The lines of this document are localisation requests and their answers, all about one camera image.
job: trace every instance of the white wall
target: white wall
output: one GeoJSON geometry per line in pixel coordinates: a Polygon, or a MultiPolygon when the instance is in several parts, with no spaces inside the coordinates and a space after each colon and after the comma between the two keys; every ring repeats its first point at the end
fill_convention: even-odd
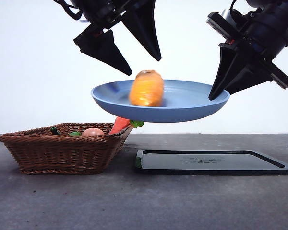
{"type": "MultiPolygon", "coordinates": [[[[0,0],[0,133],[63,122],[112,122],[90,90],[156,69],[164,79],[212,84],[224,39],[205,21],[230,0],[156,0],[155,21],[162,59],[155,61],[128,30],[113,28],[130,77],[81,54],[73,39],[88,26],[51,0],[0,0]]],[[[252,10],[245,1],[235,8],[252,10]]],[[[288,75],[288,47],[274,60],[288,75]]],[[[146,123],[133,133],[288,133],[288,89],[264,83],[231,96],[217,113],[196,121],[146,123]]]]}

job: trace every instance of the plate rim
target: plate rim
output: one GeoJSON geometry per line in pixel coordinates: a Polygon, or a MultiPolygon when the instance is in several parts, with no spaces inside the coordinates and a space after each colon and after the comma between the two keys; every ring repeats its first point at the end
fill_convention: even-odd
{"type": "MultiPolygon", "coordinates": [[[[228,101],[228,99],[230,98],[230,93],[226,90],[223,90],[226,93],[226,97],[225,99],[219,101],[219,102],[214,102],[212,104],[209,105],[202,105],[202,106],[196,106],[196,107],[161,107],[161,106],[139,106],[139,105],[131,105],[131,104],[121,104],[121,103],[114,103],[111,101],[107,101],[107,100],[103,100],[97,96],[94,95],[94,90],[96,90],[98,87],[103,86],[103,85],[107,85],[107,84],[112,84],[112,83],[116,83],[116,82],[124,82],[124,81],[134,81],[134,80],[119,80],[119,81],[112,81],[112,82],[108,82],[108,83],[104,83],[101,85],[98,85],[96,87],[94,87],[91,90],[91,96],[98,101],[101,101],[103,103],[107,103],[107,104],[112,104],[112,105],[117,105],[117,106],[124,106],[127,108],[141,108],[141,109],[194,109],[194,108],[203,108],[203,107],[208,107],[208,106],[214,106],[217,104],[222,104],[228,101]]],[[[164,79],[164,81],[181,81],[181,82],[188,82],[188,83],[197,83],[197,84],[202,84],[202,85],[207,85],[207,86],[212,86],[210,84],[206,84],[206,83],[201,83],[201,82],[196,82],[196,81],[190,81],[190,80],[175,80],[175,79],[164,79]]]]}

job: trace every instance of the robotic arm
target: robotic arm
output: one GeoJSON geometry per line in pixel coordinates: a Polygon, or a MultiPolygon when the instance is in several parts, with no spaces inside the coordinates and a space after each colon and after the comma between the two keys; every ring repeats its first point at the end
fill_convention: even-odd
{"type": "MultiPolygon", "coordinates": [[[[114,44],[112,26],[122,21],[142,46],[156,60],[161,59],[156,36],[155,0],[54,0],[75,20],[82,14],[91,24],[74,39],[80,51],[103,61],[121,72],[132,71],[114,44]]],[[[276,55],[288,46],[288,0],[246,0],[257,8],[246,15],[233,9],[212,12],[207,22],[226,42],[221,43],[221,61],[209,99],[224,89],[230,94],[251,86],[276,81],[288,87],[288,76],[272,63],[276,55]]]]}
{"type": "Polygon", "coordinates": [[[272,60],[288,46],[288,0],[247,0],[257,10],[242,15],[233,9],[222,16],[208,15],[207,22],[225,39],[221,43],[221,62],[209,99],[223,89],[230,94],[274,80],[288,87],[288,76],[272,60]]]}
{"type": "Polygon", "coordinates": [[[74,39],[82,53],[96,58],[119,71],[131,75],[132,71],[113,40],[111,27],[120,21],[156,60],[161,59],[154,20],[155,0],[54,0],[73,19],[82,14],[91,24],[74,39]],[[70,8],[77,8],[74,13],[70,8]]]}

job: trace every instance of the gray table surface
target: gray table surface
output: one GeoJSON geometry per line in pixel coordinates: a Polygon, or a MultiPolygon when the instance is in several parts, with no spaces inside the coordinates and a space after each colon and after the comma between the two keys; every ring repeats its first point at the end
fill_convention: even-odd
{"type": "Polygon", "coordinates": [[[288,230],[288,176],[147,175],[139,149],[257,150],[288,134],[130,134],[98,175],[23,175],[0,143],[0,230],[288,230]]]}

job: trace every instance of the blue plate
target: blue plate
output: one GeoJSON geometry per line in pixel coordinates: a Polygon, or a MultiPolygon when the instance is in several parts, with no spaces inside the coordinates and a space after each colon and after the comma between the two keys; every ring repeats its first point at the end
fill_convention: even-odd
{"type": "Polygon", "coordinates": [[[163,105],[146,107],[131,105],[128,95],[133,80],[116,81],[97,86],[91,95],[97,104],[107,112],[131,120],[171,123],[192,121],[209,116],[229,99],[223,91],[210,101],[211,85],[181,80],[164,80],[163,105]]]}

